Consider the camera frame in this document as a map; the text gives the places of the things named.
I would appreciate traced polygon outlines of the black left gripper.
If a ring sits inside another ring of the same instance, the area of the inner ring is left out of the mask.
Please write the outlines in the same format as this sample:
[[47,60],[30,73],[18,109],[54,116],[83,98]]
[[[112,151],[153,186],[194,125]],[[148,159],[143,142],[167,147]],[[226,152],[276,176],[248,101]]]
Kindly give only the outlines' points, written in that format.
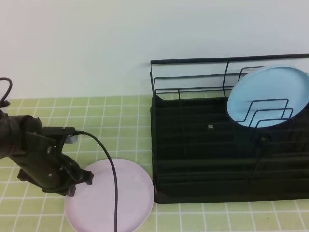
[[41,187],[46,193],[74,196],[76,185],[92,185],[94,174],[81,169],[62,153],[64,142],[35,133],[25,133],[25,155],[16,156],[22,173],[18,178]]

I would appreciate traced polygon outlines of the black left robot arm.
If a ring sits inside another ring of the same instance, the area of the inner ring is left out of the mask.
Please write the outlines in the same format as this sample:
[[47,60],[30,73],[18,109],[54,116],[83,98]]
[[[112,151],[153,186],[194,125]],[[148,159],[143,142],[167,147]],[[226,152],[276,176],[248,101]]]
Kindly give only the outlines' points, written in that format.
[[92,184],[93,173],[62,152],[67,139],[75,135],[74,127],[44,127],[39,118],[29,115],[0,114],[0,156],[20,167],[20,181],[45,193],[72,197],[76,185]]

